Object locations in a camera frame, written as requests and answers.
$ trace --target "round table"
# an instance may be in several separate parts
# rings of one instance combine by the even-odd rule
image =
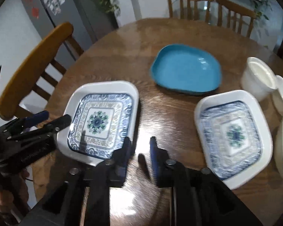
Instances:
[[[216,93],[240,89],[240,78],[247,58],[258,57],[275,74],[283,76],[283,61],[257,42],[230,29],[210,26],[201,21],[143,19],[125,25],[100,39],[65,73],[56,86],[46,110],[50,118],[63,115],[73,92],[90,82],[126,80],[139,91],[136,151],[128,166],[123,188],[111,189],[111,225],[169,225],[169,189],[159,189],[138,163],[143,154],[148,165],[149,140],[156,136],[160,148],[186,167],[206,166],[193,112],[203,96],[189,96],[157,86],[149,69],[161,48],[181,43],[211,53],[222,68],[222,83]],[[275,137],[281,122],[271,98],[260,103]],[[37,200],[63,181],[72,167],[84,165],[55,151],[33,164]],[[262,221],[273,225],[283,213],[283,179],[272,161],[257,176],[234,193]]]

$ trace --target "finger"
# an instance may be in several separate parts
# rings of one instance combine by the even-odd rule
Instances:
[[[26,169],[23,169],[21,172],[20,172],[20,175],[23,179],[29,177],[29,172],[26,170]]]
[[[29,197],[28,188],[27,188],[27,185],[25,183],[25,180],[22,179],[22,178],[20,178],[20,179],[21,179],[21,185],[20,185],[20,189],[19,189],[19,196],[24,203],[27,203],[28,197]]]
[[[13,204],[13,194],[7,190],[0,191],[0,212],[8,213]]]

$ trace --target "blue plate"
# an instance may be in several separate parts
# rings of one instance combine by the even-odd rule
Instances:
[[[158,85],[194,95],[213,91],[221,83],[220,64],[211,54],[181,44],[161,49],[150,72]]]

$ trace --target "wooden chair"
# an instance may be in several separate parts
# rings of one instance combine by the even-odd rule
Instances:
[[[190,1],[194,1],[194,15],[192,15],[192,9],[191,9]],[[199,11],[198,11],[198,7],[197,7],[198,1],[208,1],[208,6],[207,6],[207,10],[206,10],[206,15],[205,15],[205,21],[208,23],[209,16],[210,16],[210,4],[214,0],[187,0],[187,19],[188,20],[192,20],[192,19],[198,20],[199,19]],[[173,18],[172,1],[168,0],[168,3],[169,3],[170,18]],[[180,19],[184,19],[183,0],[180,0]]]
[[[83,54],[84,51],[74,40],[72,33],[73,26],[69,22],[57,26],[22,62],[0,97],[0,117],[3,120],[8,121],[14,116],[24,118],[32,115],[19,106],[31,91],[49,100],[50,94],[40,88],[36,82],[42,77],[52,86],[57,85],[58,82],[45,72],[49,64],[52,64],[62,75],[66,72],[66,69],[55,60],[58,49],[64,41],[68,41],[79,56]]]
[[[251,32],[254,27],[254,19],[257,18],[256,13],[252,10],[249,10],[243,6],[240,6],[236,3],[233,3],[229,0],[216,0],[216,2],[219,4],[218,5],[218,22],[217,26],[222,26],[222,6],[225,6],[228,9],[228,21],[227,21],[227,28],[230,27],[231,23],[231,11],[234,12],[234,24],[233,24],[233,31],[236,31],[236,22],[237,22],[237,13],[240,14],[240,19],[239,19],[239,26],[238,26],[238,34],[241,34],[241,29],[242,29],[242,16],[248,16],[251,18],[250,25],[248,27],[248,32],[246,34],[246,37],[250,37]]]

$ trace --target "bolt head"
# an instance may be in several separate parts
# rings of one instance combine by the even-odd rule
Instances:
[[[71,168],[70,171],[69,171],[69,173],[70,173],[71,175],[76,175],[78,172],[79,172],[79,169],[76,168],[76,167]]]
[[[204,175],[209,175],[211,173],[211,170],[207,167],[202,168],[200,171]]]
[[[169,166],[173,166],[176,164],[177,161],[173,160],[173,159],[167,159],[166,160],[166,164]]]
[[[108,166],[114,164],[114,160],[113,159],[107,159],[105,162],[106,162],[106,165],[108,165]]]

